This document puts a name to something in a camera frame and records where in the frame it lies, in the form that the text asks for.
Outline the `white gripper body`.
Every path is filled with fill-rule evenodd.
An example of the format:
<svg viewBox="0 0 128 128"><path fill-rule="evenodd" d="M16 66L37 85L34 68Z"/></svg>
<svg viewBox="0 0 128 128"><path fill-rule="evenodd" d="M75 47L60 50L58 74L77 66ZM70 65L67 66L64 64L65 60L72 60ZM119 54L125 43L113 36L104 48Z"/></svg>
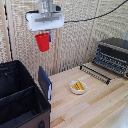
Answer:
<svg viewBox="0 0 128 128"><path fill-rule="evenodd" d="M51 17L44 17L40 13L27 13L26 20L30 31L51 30L64 25L62 13L53 13Z"/></svg>

